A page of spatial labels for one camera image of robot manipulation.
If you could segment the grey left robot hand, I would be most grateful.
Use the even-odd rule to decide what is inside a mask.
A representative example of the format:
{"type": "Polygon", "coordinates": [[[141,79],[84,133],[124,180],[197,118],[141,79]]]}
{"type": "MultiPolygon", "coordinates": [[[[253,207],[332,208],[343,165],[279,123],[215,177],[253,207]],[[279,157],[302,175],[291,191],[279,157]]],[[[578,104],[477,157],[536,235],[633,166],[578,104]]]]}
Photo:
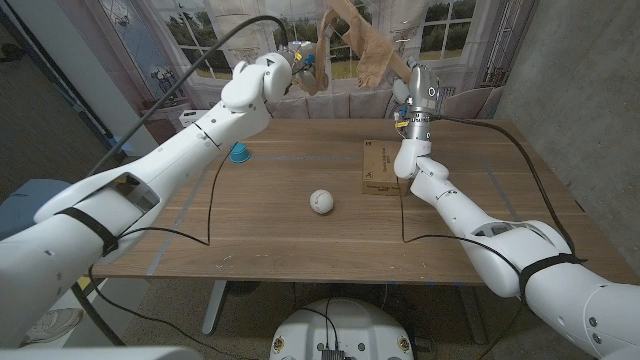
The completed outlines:
{"type": "Polygon", "coordinates": [[[328,77],[316,57],[316,44],[309,41],[292,41],[278,50],[291,65],[292,81],[309,95],[325,91],[328,77]]]}

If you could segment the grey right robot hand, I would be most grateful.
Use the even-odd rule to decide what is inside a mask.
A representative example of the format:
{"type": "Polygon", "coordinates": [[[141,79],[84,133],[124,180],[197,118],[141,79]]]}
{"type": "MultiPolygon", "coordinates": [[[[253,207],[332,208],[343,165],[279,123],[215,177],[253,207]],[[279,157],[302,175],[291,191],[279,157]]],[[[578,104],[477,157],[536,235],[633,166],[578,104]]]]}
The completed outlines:
{"type": "Polygon", "coordinates": [[[392,85],[394,98],[406,108],[406,114],[418,113],[426,116],[437,114],[440,99],[440,81],[438,76],[426,65],[413,57],[406,64],[411,70],[406,81],[397,77],[392,85]]]}

